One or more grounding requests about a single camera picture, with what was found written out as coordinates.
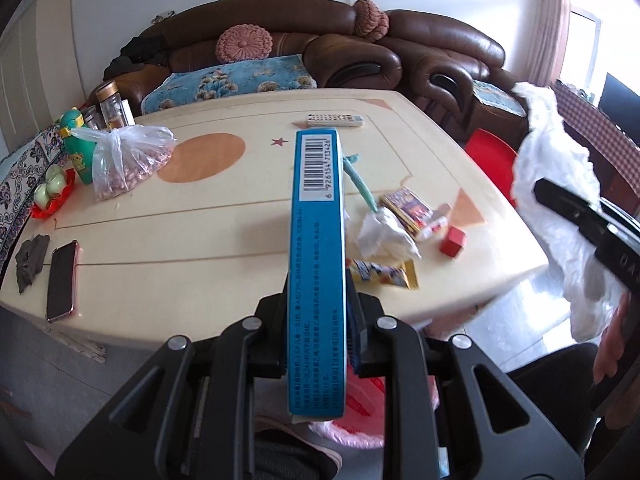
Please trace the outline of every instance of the blue box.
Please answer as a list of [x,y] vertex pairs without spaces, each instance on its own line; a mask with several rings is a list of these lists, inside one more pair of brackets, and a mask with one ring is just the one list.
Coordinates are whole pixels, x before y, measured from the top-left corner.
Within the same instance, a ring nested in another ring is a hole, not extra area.
[[342,150],[335,128],[299,131],[291,200],[289,411],[344,415],[346,293]]

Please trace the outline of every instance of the tabletop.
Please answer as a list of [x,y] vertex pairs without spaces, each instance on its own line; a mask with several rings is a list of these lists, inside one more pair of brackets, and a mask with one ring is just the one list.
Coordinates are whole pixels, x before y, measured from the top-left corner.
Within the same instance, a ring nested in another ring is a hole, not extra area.
[[[16,250],[36,234],[51,236],[45,266],[18,294],[15,259],[0,303],[42,322],[50,254],[78,240],[76,309],[56,322],[61,332],[98,342],[157,346],[181,333],[219,334],[282,290],[288,267],[294,143],[306,115],[363,115],[361,128],[338,128],[343,153],[375,196],[407,186],[430,206],[449,203],[451,222],[466,232],[451,259],[438,241],[418,245],[419,289],[364,286],[386,313],[421,322],[500,294],[546,267],[547,259],[503,195],[463,150],[400,94],[359,89],[268,92],[211,100],[137,118],[178,139],[159,174],[127,194],[96,202],[76,184],[46,221],[30,219]],[[352,222],[346,254],[367,206],[348,178]]]

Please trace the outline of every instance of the crocheted pillow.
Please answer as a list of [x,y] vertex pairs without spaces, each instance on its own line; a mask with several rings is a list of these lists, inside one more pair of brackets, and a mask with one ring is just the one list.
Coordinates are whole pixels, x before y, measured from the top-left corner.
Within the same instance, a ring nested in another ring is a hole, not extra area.
[[371,0],[358,0],[353,8],[356,9],[356,36],[372,43],[385,37],[389,30],[389,17],[375,3]]
[[225,30],[216,43],[216,57],[222,63],[264,59],[273,48],[268,30],[258,25],[235,25]]

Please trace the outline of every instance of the brown bottle lid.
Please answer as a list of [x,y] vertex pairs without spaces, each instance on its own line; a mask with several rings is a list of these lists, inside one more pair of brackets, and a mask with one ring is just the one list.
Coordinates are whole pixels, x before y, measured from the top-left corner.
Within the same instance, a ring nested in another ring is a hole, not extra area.
[[95,96],[98,98],[98,101],[102,102],[112,95],[117,94],[118,87],[116,86],[115,81],[107,81],[106,83],[102,83],[101,85],[97,86],[94,92]]

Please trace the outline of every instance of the teal stick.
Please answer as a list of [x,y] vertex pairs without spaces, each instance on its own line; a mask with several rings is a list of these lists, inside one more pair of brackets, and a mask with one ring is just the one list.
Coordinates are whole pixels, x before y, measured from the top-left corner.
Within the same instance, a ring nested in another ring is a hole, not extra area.
[[363,197],[364,201],[369,206],[374,213],[378,212],[378,206],[376,205],[376,199],[373,198],[373,195],[369,191],[369,188],[364,183],[362,177],[358,174],[358,172],[351,165],[352,162],[357,162],[360,157],[358,155],[343,155],[342,156],[342,166],[344,168],[344,172],[349,175],[349,178],[353,182],[353,185],[360,192],[360,195]]

